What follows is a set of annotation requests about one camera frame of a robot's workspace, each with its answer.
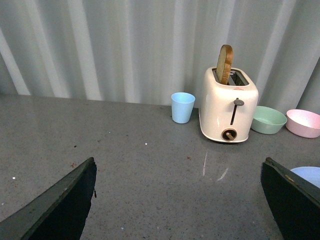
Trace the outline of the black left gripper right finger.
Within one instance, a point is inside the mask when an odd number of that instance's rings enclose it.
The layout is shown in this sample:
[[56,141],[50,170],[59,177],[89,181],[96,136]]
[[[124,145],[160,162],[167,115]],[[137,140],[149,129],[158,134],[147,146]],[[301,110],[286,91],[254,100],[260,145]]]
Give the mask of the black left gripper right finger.
[[320,238],[320,189],[267,157],[260,182],[273,218],[285,240]]

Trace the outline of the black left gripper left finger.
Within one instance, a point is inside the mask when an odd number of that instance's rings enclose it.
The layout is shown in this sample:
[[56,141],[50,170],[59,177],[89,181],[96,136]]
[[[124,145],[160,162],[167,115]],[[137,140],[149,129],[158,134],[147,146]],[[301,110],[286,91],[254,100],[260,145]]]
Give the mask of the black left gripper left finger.
[[95,194],[97,165],[88,158],[0,223],[2,240],[79,240]]

